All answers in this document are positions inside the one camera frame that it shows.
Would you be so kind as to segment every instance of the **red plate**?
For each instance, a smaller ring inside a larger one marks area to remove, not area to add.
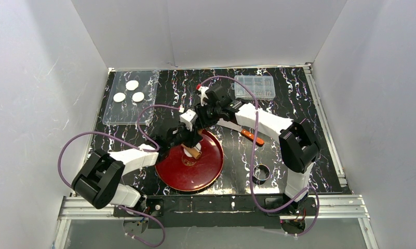
[[[223,168],[223,149],[217,138],[203,130],[202,156],[198,160],[186,156],[182,146],[176,146],[169,156],[156,164],[160,179],[179,191],[197,191],[213,183]]]

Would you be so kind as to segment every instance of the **white round disc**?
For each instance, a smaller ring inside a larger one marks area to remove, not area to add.
[[[125,99],[125,94],[118,92],[113,96],[113,101],[116,103],[122,102]]]
[[[139,82],[137,80],[130,80],[125,84],[125,88],[127,88],[128,91],[133,91],[139,86]]]
[[[144,98],[145,98],[145,96],[143,95],[143,92],[137,92],[137,93],[133,94],[133,101],[134,102],[141,102]]]

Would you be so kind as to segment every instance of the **clear plastic tray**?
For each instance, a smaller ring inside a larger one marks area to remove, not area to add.
[[[139,86],[134,91],[128,91],[125,84],[130,80],[137,80]],[[102,118],[104,125],[133,125],[137,122],[140,112],[156,101],[157,83],[159,80],[159,71],[133,71],[133,72],[116,72],[110,90],[109,100]],[[113,96],[118,92],[125,94],[122,102],[113,101]],[[145,99],[139,103],[132,100],[133,94],[143,92]],[[154,108],[145,112],[140,119],[140,124],[149,125],[153,118]]]
[[[236,80],[243,83],[258,100],[273,100],[275,98],[274,78],[272,76],[235,75]],[[234,83],[236,98],[252,100],[250,94],[238,83]]]

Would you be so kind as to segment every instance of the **white panel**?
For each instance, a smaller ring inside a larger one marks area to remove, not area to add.
[[[106,75],[70,1],[0,0],[0,248],[50,248]]]
[[[168,0],[182,68],[314,61],[346,0]]]
[[[380,248],[416,248],[416,0],[349,0],[314,64]]]
[[[72,2],[108,67],[172,68],[166,0]]]

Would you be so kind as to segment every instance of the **black table surface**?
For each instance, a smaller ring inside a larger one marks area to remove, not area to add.
[[[121,74],[126,81],[132,80],[135,74]],[[240,68],[240,69],[212,69],[212,70],[174,70],[161,71],[157,86],[156,104],[175,107],[183,106],[185,110],[194,105],[198,96],[194,94],[196,86],[208,77],[224,75],[269,75],[273,76],[276,97],[273,101],[260,101],[261,107],[275,115],[295,120],[307,118],[316,133],[322,150],[312,169],[312,184],[320,193],[341,192],[341,186],[335,171],[330,151],[321,127],[319,117],[312,99],[312,94],[306,80],[304,69],[297,68]],[[145,139],[137,131],[135,125],[106,126],[102,123],[102,116],[109,99],[109,93],[115,77],[111,73],[102,98],[101,107],[96,123],[96,131],[105,132],[122,138],[134,145],[142,144]],[[228,89],[234,96],[233,84],[226,79],[216,80]],[[151,125],[145,128],[147,134],[154,132],[157,126],[173,126],[179,122],[180,113],[177,111],[157,108]],[[252,142],[228,128],[214,126],[208,129],[213,133],[224,151],[223,170],[218,179],[208,188],[195,195],[246,195],[249,189],[249,162]],[[281,159],[278,143],[259,133],[265,144],[258,148],[255,154],[256,163],[266,164],[271,169],[271,177],[263,185],[255,188],[255,193],[283,193],[286,187],[287,167]],[[105,151],[121,151],[129,149],[127,146],[102,136],[94,136],[90,150],[102,148]],[[146,167],[133,171],[124,176],[125,184],[136,186],[147,195],[180,195],[184,194],[171,189],[162,182],[155,171],[155,167]]]

